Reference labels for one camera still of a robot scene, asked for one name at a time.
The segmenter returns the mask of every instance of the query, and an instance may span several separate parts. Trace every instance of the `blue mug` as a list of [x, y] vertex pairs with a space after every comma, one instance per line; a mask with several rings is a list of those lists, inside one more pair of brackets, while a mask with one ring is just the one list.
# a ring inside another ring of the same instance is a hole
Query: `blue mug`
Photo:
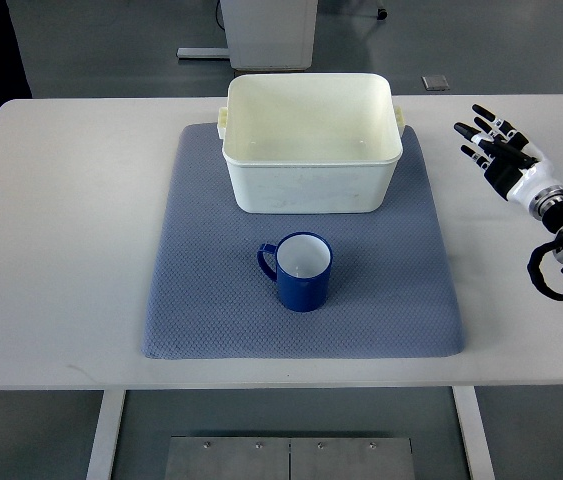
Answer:
[[[276, 270], [264, 255], [274, 255]], [[310, 312], [325, 303], [332, 268], [332, 249], [324, 238], [310, 232], [296, 232], [278, 245], [264, 243], [257, 252], [263, 273], [277, 284], [279, 300], [295, 312]]]

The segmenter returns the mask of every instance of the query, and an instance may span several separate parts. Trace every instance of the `robot finger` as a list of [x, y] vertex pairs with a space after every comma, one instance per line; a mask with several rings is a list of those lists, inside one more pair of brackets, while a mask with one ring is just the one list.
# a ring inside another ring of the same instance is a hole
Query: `robot finger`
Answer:
[[474, 123], [477, 127], [479, 127], [486, 135], [491, 136], [492, 138], [496, 138], [501, 140], [502, 142], [507, 141], [507, 138], [503, 136], [501, 132], [499, 132], [496, 128], [492, 127], [488, 122], [483, 120], [481, 117], [474, 117]]
[[477, 145], [488, 157], [493, 160], [500, 159], [520, 169], [530, 168], [536, 160], [508, 143], [502, 142], [465, 123], [457, 122], [454, 129], [466, 140]]
[[476, 163], [482, 170], [487, 170], [490, 166], [490, 158], [486, 158], [483, 155], [479, 155], [477, 152], [472, 150], [467, 145], [461, 146], [461, 151], [470, 157], [474, 163]]
[[524, 154], [536, 158], [538, 161], [544, 160], [545, 155], [539, 148], [532, 143], [523, 133], [518, 131], [516, 128], [510, 124], [507, 120], [497, 117], [494, 113], [483, 108], [481, 105], [474, 104], [472, 110], [478, 115], [485, 118], [488, 122], [492, 123], [493, 132], [501, 133], [506, 140], [504, 140], [508, 145], [517, 150], [523, 152]]

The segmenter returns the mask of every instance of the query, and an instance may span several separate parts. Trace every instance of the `gray floor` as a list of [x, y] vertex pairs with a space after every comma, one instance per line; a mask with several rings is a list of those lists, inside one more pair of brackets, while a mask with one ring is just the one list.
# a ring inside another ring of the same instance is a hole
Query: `gray floor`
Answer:
[[[563, 93], [563, 1], [385, 3], [390, 15], [378, 23], [373, 1], [320, 1], [309, 71], [378, 73], [390, 81], [396, 95]], [[234, 75], [228, 62], [176, 58], [178, 47], [226, 45], [214, 19], [214, 0], [9, 0], [8, 4], [37, 98], [224, 96]], [[451, 89], [427, 93], [421, 76], [431, 74], [445, 75]], [[439, 128], [454, 135], [452, 125]], [[553, 160], [557, 168], [563, 161]], [[477, 393], [498, 479], [548, 478], [543, 476], [546, 466], [552, 468], [550, 478], [563, 478], [563, 442], [553, 441], [563, 439], [563, 387], [492, 388]], [[22, 397], [17, 395], [0, 393], [0, 437], [17, 435], [0, 451], [13, 455], [8, 460], [14, 466], [12, 475], [1, 478], [58, 478], [52, 472], [83, 478], [87, 455], [82, 442], [90, 438], [96, 418], [83, 417], [75, 406], [89, 405], [89, 412], [92, 402], [100, 402], [100, 394], [65, 397], [66, 403], [56, 403], [43, 392], [27, 394], [25, 402], [19, 402]], [[48, 402], [84, 426], [70, 431], [65, 423], [61, 428], [49, 423], [49, 415], [25, 416], [30, 411], [49, 411]], [[12, 417], [22, 418], [26, 426], [13, 429]], [[351, 418], [346, 423], [349, 430], [367, 425], [359, 417]], [[69, 448], [78, 462], [68, 456], [47, 456], [42, 442], [26, 436], [25, 431], [35, 432], [44, 425], [72, 435]], [[123, 428], [133, 434], [131, 423]], [[130, 440], [122, 441], [127, 448]], [[21, 444], [26, 449], [14, 448]], [[14, 475], [17, 465], [34, 464], [35, 455], [46, 462], [38, 466], [36, 475], [26, 470]]]

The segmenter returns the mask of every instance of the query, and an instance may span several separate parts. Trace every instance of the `robotic hand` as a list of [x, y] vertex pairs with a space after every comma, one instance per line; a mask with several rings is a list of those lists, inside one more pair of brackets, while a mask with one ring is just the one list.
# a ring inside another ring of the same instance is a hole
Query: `robotic hand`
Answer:
[[484, 170], [485, 179], [499, 195], [522, 205], [555, 235], [553, 241], [534, 250], [528, 272], [539, 292], [563, 301], [563, 293], [546, 284], [540, 269], [548, 252], [563, 265], [563, 184], [552, 177], [552, 163], [521, 132], [479, 105], [472, 109], [479, 115], [474, 122], [481, 130], [464, 123], [456, 123], [454, 129], [484, 155], [465, 145], [461, 151]]

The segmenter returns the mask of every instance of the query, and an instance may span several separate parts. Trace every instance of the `gray mat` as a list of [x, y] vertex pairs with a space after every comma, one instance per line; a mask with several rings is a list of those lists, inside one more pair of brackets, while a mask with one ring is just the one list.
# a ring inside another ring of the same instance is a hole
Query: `gray mat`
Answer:
[[[181, 134], [147, 306], [149, 358], [439, 357], [461, 319], [423, 156], [406, 127], [386, 198], [364, 214], [263, 215], [236, 204], [215, 124]], [[261, 243], [295, 231], [334, 252], [326, 304], [285, 309]]]

